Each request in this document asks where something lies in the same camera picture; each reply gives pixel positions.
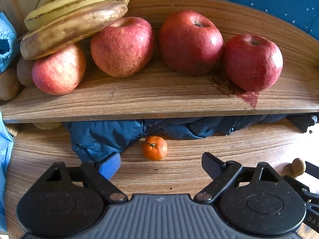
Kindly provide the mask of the small brown longan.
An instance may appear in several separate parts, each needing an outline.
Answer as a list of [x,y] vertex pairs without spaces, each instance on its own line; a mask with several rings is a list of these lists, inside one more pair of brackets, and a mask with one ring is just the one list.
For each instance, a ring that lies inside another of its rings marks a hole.
[[306,163],[301,158],[295,158],[291,163],[291,169],[294,177],[301,176],[305,173]]

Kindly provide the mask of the dark blue jacket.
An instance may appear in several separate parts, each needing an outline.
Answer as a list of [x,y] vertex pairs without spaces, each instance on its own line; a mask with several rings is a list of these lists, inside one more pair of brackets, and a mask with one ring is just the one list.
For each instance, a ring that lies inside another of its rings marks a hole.
[[140,138],[149,135],[177,140],[203,139],[215,133],[229,135],[255,123],[273,123],[284,118],[306,132],[318,122],[318,113],[69,121],[63,126],[70,132],[72,149],[81,162],[99,162],[112,153],[124,152]]

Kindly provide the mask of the small orange mandarin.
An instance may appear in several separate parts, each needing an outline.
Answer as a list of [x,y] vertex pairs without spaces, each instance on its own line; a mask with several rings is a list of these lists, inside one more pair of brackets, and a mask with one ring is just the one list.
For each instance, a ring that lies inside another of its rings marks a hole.
[[142,153],[150,161],[161,161],[168,152],[166,141],[160,136],[148,136],[142,144]]

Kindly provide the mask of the curved wooden shelf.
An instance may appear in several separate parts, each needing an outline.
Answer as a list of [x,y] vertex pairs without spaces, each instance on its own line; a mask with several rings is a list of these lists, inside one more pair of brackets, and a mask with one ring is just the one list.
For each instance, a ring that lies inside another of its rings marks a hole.
[[284,68],[279,80],[254,103],[218,76],[189,77],[164,66],[157,57],[139,73],[113,78],[93,63],[72,93],[51,96],[26,87],[1,103],[7,123],[139,118],[179,118],[318,111],[318,41],[263,12],[221,0],[132,0],[128,15],[140,16],[158,29],[180,9],[210,18],[225,40],[254,33],[275,42]]

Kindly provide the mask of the pale red apple left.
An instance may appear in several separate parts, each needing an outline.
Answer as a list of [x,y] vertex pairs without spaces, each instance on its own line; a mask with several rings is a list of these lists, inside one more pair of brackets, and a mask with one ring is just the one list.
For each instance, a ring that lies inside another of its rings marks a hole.
[[41,91],[55,95],[72,92],[84,77],[87,59],[82,47],[72,44],[35,61],[31,77]]

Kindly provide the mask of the light blue striped garment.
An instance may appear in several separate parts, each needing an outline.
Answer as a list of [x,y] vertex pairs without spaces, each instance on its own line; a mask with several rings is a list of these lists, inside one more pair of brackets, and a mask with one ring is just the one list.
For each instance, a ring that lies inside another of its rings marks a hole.
[[1,193],[1,232],[7,232],[7,220],[5,217],[5,186],[7,182],[7,169],[11,159],[14,146],[13,136],[3,123],[2,115],[0,119],[0,193]]

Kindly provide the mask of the red apple right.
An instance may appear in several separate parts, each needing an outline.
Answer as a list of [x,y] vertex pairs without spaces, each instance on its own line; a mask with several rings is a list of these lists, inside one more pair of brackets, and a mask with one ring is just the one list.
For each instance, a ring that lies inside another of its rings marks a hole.
[[258,35],[237,35],[224,47],[222,66],[226,76],[238,87],[261,92],[279,79],[283,56],[271,40]]

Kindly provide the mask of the left kiwi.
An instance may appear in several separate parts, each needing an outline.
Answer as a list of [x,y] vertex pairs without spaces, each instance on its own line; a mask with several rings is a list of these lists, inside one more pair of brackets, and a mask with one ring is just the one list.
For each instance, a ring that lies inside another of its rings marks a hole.
[[21,89],[16,68],[7,68],[1,73],[0,78],[0,100],[7,101],[14,99]]

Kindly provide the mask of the kiwi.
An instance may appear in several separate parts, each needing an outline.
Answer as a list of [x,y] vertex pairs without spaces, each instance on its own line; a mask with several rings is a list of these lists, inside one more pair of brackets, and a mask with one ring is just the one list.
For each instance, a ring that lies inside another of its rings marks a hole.
[[23,57],[17,63],[17,78],[23,86],[34,85],[31,76],[32,68],[35,61],[26,60]]
[[16,68],[7,68],[1,73],[0,78],[0,100],[7,101],[14,99],[21,89]]

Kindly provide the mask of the right kiwi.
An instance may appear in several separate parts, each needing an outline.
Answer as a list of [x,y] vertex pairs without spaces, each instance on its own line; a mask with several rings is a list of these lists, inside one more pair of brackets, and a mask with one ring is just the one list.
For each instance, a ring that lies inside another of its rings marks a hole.
[[32,68],[35,61],[26,60],[23,57],[17,63],[17,78],[23,86],[34,85],[31,76]]

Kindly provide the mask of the brown bruised banana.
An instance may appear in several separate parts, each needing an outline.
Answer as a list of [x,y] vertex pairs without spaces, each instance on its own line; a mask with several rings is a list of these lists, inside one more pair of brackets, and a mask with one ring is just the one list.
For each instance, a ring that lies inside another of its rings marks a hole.
[[53,54],[98,33],[127,11],[122,1],[104,1],[68,12],[25,35],[20,43],[21,55],[33,60]]

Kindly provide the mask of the blue shoe cover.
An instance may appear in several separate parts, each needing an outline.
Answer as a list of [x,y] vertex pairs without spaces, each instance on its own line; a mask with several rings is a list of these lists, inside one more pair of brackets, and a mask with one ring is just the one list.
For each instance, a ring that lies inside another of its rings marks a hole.
[[3,73],[20,52],[18,35],[4,12],[0,15],[0,73]]

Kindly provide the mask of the middle yellow banana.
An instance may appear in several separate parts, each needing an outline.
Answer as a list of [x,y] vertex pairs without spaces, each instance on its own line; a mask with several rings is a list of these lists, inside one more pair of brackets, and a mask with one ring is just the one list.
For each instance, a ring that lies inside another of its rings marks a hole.
[[68,12],[102,1],[111,0],[54,0],[31,11],[25,17],[24,24],[29,31],[33,31]]

